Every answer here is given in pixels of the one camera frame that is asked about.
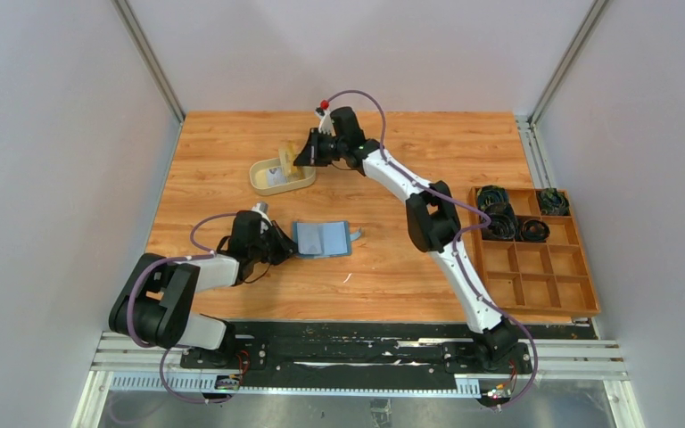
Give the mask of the blue card holder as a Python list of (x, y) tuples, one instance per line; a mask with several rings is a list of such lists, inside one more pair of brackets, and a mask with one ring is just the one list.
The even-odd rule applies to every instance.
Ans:
[(362, 236), (362, 229), (354, 231), (348, 221), (293, 222), (293, 239), (301, 259), (327, 259), (352, 254), (352, 243)]

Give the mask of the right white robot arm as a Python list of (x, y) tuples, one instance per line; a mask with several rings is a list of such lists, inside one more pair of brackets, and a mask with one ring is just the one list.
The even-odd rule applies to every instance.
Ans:
[(456, 351), (452, 357), (461, 363), (473, 360), (485, 372), (501, 368), (527, 373), (532, 358), (519, 341), (508, 316), (487, 295), (472, 267), (465, 245), (455, 200), (443, 181), (429, 182), (397, 161), (383, 145), (365, 136), (354, 110), (330, 109), (322, 102), (316, 109), (317, 127), (295, 158), (298, 167), (320, 168), (344, 161), (385, 187), (403, 202), (409, 239), (427, 254), (449, 281), (462, 307), (473, 343), (466, 355)]

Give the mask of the beige oval tray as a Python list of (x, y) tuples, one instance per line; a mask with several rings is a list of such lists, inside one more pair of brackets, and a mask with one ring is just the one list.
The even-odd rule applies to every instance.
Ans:
[(293, 160), (293, 156), (286, 154), (254, 163), (249, 170), (254, 192), (269, 196), (311, 186), (316, 181), (316, 170), (312, 167), (296, 167)]

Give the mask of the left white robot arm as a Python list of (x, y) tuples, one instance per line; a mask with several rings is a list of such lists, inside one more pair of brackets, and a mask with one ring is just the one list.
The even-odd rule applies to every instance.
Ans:
[(261, 208), (229, 217), (230, 234), (213, 248), (176, 257), (143, 254), (111, 307), (110, 329), (141, 348), (180, 348), (216, 368), (231, 366), (239, 353), (234, 325), (194, 312), (195, 295), (249, 284), (256, 266), (281, 264), (298, 245)]

